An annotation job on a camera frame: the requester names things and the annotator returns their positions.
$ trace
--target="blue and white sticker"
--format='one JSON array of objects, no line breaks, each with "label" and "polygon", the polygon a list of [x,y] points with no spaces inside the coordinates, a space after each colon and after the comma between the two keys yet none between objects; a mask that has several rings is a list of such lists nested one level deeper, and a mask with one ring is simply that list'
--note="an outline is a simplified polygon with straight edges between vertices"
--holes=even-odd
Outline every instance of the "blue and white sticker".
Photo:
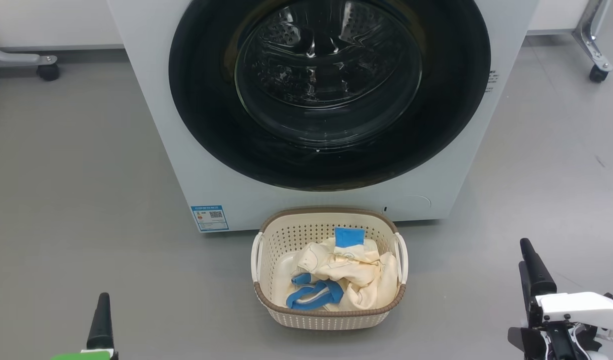
[{"label": "blue and white sticker", "polygon": [[192,206],[190,210],[193,212],[193,217],[197,221],[197,227],[200,231],[229,230],[222,205]]}]

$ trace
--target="cream-colored garment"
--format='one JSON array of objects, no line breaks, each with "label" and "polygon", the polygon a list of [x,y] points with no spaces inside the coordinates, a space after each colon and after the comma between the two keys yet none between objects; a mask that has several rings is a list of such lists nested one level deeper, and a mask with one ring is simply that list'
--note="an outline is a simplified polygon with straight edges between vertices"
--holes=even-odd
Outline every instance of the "cream-colored garment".
[{"label": "cream-colored garment", "polygon": [[293,266],[291,276],[310,273],[312,283],[333,280],[340,284],[344,295],[339,305],[325,306],[331,312],[382,308],[398,291],[398,261],[390,252],[380,256],[372,239],[347,248],[338,248],[334,237],[309,243],[295,255]]}]

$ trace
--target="floor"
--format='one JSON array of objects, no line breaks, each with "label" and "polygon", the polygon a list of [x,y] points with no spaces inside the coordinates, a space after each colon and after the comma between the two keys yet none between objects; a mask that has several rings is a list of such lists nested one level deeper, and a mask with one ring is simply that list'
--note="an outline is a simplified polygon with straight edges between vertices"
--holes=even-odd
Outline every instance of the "floor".
[{"label": "floor", "polygon": [[[613,62],[613,9],[598,42]],[[125,55],[64,59],[0,72],[0,360],[82,349],[100,292],[124,360],[521,359],[522,237],[560,291],[613,292],[613,73],[569,36],[525,41],[451,217],[400,224],[404,301],[334,333],[272,320],[254,233],[199,235]]]}]

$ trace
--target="black caster wheel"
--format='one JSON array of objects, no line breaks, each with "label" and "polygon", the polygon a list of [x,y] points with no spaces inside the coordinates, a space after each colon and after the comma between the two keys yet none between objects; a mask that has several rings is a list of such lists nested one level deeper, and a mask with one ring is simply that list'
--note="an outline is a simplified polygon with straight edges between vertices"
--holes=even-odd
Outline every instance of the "black caster wheel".
[{"label": "black caster wheel", "polygon": [[608,71],[602,70],[595,64],[593,65],[593,68],[590,69],[590,74],[588,75],[588,78],[592,82],[599,84],[607,79],[607,75],[609,75]]},{"label": "black caster wheel", "polygon": [[52,82],[60,77],[60,69],[58,68],[58,64],[41,64],[37,66],[37,70],[35,71],[37,76],[42,80],[46,80],[48,82]]}]

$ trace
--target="basket rim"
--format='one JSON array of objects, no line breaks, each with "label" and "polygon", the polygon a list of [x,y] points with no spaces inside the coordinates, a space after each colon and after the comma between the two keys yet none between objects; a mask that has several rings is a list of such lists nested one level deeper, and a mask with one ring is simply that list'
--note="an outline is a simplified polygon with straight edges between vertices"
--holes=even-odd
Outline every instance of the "basket rim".
[{"label": "basket rim", "polygon": [[369,317],[372,315],[380,315],[384,313],[388,313],[393,308],[395,308],[402,298],[405,296],[405,291],[407,290],[406,284],[401,284],[400,289],[397,292],[397,295],[389,303],[389,305],[380,307],[379,309],[371,309],[371,310],[356,310],[356,311],[315,311],[315,310],[295,310],[289,309],[287,307],[277,306],[272,303],[268,298],[266,298],[265,294],[263,294],[263,290],[260,287],[260,282],[256,281],[253,283],[253,287],[255,288],[255,294],[260,299],[262,305],[264,305],[267,309],[273,310],[274,312],[287,314],[287,315],[298,315],[301,317],[316,317],[316,318],[354,318],[354,317]]},{"label": "basket rim", "polygon": [[386,225],[393,231],[393,234],[398,232],[398,227],[389,218],[372,210],[359,209],[355,207],[300,207],[297,209],[282,210],[276,212],[271,217],[266,219],[260,228],[260,232],[265,232],[271,223],[281,217],[288,215],[301,215],[301,214],[318,214],[318,213],[333,213],[333,214],[355,214],[355,215],[369,215],[384,221]]}]

